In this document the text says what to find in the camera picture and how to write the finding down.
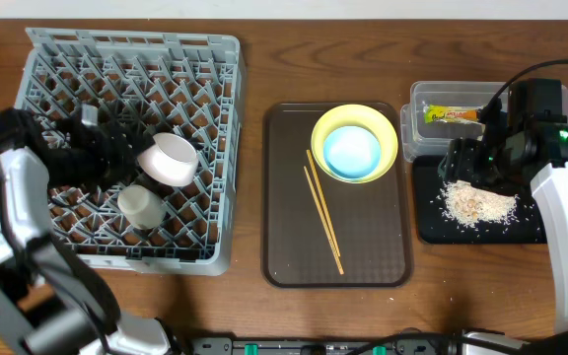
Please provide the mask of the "white pink bowl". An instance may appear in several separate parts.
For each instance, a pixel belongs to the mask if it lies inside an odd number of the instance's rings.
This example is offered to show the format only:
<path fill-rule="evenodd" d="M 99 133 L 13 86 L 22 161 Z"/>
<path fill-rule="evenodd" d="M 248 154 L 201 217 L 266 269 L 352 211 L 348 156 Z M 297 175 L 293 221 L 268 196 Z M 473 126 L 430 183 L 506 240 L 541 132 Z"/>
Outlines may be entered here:
<path fill-rule="evenodd" d="M 198 166 L 196 149 L 172 133 L 157 133 L 154 144 L 137 156 L 140 168 L 152 179 L 172 187 L 192 183 Z"/>

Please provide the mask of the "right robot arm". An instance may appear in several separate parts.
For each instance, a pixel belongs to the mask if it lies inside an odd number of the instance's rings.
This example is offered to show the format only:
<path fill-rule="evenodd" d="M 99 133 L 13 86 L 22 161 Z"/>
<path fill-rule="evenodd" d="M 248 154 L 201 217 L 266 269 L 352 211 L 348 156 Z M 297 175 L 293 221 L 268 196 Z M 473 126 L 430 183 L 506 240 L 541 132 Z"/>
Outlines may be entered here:
<path fill-rule="evenodd" d="M 453 140 L 440 175 L 500 195 L 531 193 L 554 278 L 555 333 L 515 346 L 467 336 L 458 342 L 499 354 L 568 354 L 568 118 L 562 85 L 553 79 L 512 79 L 502 89 L 507 101 L 494 96 L 478 114 L 482 137 Z"/>

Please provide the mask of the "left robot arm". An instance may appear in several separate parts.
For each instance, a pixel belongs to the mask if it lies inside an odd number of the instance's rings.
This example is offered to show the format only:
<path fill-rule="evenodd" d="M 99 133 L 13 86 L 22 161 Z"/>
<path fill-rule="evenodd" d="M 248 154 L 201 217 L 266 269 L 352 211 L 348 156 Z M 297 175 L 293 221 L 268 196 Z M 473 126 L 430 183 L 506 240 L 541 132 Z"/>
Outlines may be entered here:
<path fill-rule="evenodd" d="M 0 338 L 17 354 L 179 354 L 160 319 L 121 311 L 104 279 L 53 232 L 48 192 L 106 190 L 132 175 L 149 134 L 98 121 L 95 106 L 56 121 L 49 147 L 36 114 L 0 111 Z"/>

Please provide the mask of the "small white cup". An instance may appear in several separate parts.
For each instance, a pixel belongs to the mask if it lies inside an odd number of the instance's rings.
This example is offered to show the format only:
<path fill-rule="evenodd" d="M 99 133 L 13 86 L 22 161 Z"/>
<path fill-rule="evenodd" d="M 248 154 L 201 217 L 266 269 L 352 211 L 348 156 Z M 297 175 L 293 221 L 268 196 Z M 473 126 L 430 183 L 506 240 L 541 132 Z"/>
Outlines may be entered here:
<path fill-rule="evenodd" d="M 117 197 L 119 210 L 136 229 L 159 227 L 166 215 L 162 199 L 141 185 L 130 185 Z"/>

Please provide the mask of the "green orange snack wrapper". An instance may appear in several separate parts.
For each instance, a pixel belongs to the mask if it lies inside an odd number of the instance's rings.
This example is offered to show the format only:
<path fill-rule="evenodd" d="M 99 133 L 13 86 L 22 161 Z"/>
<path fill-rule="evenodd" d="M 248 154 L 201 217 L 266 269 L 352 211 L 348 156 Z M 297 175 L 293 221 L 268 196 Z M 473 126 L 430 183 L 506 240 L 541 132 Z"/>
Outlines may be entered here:
<path fill-rule="evenodd" d="M 477 123 L 480 112 L 480 107 L 429 105 L 424 108 L 424 121 L 426 123 Z"/>

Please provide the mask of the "wooden chopstick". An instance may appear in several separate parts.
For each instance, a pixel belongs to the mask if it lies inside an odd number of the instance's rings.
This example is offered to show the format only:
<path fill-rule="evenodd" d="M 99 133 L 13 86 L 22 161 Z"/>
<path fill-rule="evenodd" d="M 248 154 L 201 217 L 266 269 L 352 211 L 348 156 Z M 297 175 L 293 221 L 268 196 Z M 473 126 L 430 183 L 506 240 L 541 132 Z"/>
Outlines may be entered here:
<path fill-rule="evenodd" d="M 335 264 L 336 264 L 338 273 L 339 273 L 340 275 L 344 275 L 344 269 L 343 269 L 342 263 L 341 263 L 341 261 L 340 261 L 340 256 L 337 255 L 337 250 L 336 250 L 335 244 L 334 244 L 334 242 L 333 242 L 331 232 L 330 232 L 329 227 L 328 227 L 328 225 L 327 225 L 327 221 L 326 221 L 326 219 L 325 219 L 325 216 L 324 216 L 324 213 L 323 213 L 323 209 L 322 209 L 322 207 L 321 207 L 321 205 L 320 205 L 320 200 L 319 200 L 318 194 L 317 194 L 317 192 L 316 192 L 316 190 L 315 190 L 315 186 L 313 185 L 313 182 L 312 182 L 310 173 L 309 173 L 307 167 L 303 167 L 303 169 L 304 169 L 304 173 L 305 173 L 305 176 L 306 176 L 306 180 L 307 180 L 308 186 L 309 186 L 310 191 L 311 191 L 311 195 L 312 195 L 312 197 L 313 197 L 313 201 L 314 201 L 314 203 L 315 203 L 315 206 L 316 206 L 317 211 L 318 211 L 318 214 L 319 214 L 319 219 L 320 219 L 320 221 L 321 221 L 321 224 L 322 224 L 324 233 L 325 233 L 326 238 L 327 238 L 327 240 L 328 240 L 328 244 L 329 244 L 329 247 L 330 247 L 330 249 L 331 249 L 332 256 L 333 256 L 333 258 L 334 258 L 334 261 L 335 261 Z"/>
<path fill-rule="evenodd" d="M 332 223 L 331 223 L 331 219 L 330 219 L 330 216 L 329 216 L 327 203 L 325 202 L 325 198 L 324 198 L 323 191 L 322 191 L 322 188 L 321 188 L 319 174 L 317 172 L 317 168 L 316 168 L 316 164 L 315 164 L 315 159 L 313 157 L 312 152 L 309 149 L 306 150 L 306 154 L 307 154 L 307 158 L 308 158 L 309 166 L 310 166 L 310 176 L 311 176 L 313 185 L 315 186 L 315 190 L 318 194 L 319 203 L 320 203 L 320 205 L 323 209 L 323 213 L 324 213 L 325 219 L 327 221 L 327 225 L 328 225 L 329 230 L 331 232 L 332 239 L 333 239 L 333 242 L 334 242 L 336 250 L 337 250 L 337 255 L 341 257 L 341 252 L 340 252 L 340 249 L 339 249 L 338 241 L 336 239 L 336 235 L 334 233 Z"/>

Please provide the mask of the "light blue small plate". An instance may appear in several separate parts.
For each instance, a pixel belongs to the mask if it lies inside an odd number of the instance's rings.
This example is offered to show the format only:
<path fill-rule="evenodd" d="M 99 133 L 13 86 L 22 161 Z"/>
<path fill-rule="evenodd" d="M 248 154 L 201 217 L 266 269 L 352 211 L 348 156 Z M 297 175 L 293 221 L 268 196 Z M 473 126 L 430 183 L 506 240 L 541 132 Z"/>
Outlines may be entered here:
<path fill-rule="evenodd" d="M 323 158 L 340 178 L 360 179 L 372 173 L 381 160 L 381 145 L 374 134 L 359 126 L 342 126 L 327 135 Z"/>

